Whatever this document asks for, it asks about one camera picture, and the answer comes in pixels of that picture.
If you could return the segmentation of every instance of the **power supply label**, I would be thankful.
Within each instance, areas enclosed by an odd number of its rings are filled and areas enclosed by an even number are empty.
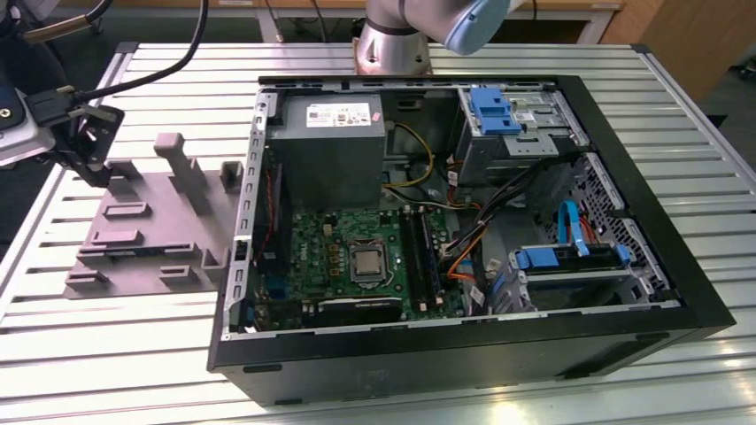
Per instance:
[[[307,126],[368,127],[370,104],[311,104],[307,107]]]

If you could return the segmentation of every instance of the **motherboard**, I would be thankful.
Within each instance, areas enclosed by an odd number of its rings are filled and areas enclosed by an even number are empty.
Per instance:
[[[438,261],[450,238],[439,209],[295,211],[290,274],[266,282],[270,328],[463,316]]]

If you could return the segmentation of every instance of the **cpu socket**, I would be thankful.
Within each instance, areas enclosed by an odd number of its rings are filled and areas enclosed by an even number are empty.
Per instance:
[[[360,288],[374,289],[387,280],[387,258],[383,241],[350,243],[350,274]]]

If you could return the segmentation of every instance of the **label sticker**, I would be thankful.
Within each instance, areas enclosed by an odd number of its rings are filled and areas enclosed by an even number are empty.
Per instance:
[[[591,7],[594,9],[619,9],[620,5],[611,3],[594,3],[591,4]]]
[[[483,306],[483,301],[486,301],[486,296],[483,295],[482,290],[478,289],[478,286],[474,286],[471,289],[471,298],[480,306]]]
[[[252,0],[219,0],[220,6],[252,6]]]
[[[371,125],[370,104],[311,104],[307,107],[310,128],[364,127]]]
[[[535,121],[535,116],[530,112],[516,112],[515,119],[519,121]]]
[[[458,187],[459,175],[456,171],[450,171],[450,186]]]
[[[498,259],[490,259],[488,264],[486,265],[486,271],[495,272],[496,270],[499,270],[500,266],[502,266],[502,261],[499,261]]]

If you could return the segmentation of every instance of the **aluminum table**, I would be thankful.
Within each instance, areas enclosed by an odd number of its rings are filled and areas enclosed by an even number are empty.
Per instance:
[[[123,50],[100,85],[163,69],[184,49]],[[654,56],[627,46],[500,45],[467,58],[435,46],[431,57],[436,74],[583,76],[739,324],[602,378],[266,410],[204,370],[214,293],[62,297],[103,189],[56,167],[0,266],[0,421],[756,420],[756,176]],[[354,73],[351,45],[203,45],[184,71],[104,100],[127,111],[110,157],[168,171],[152,139],[180,131],[203,169],[242,159],[256,79],[275,73]]]

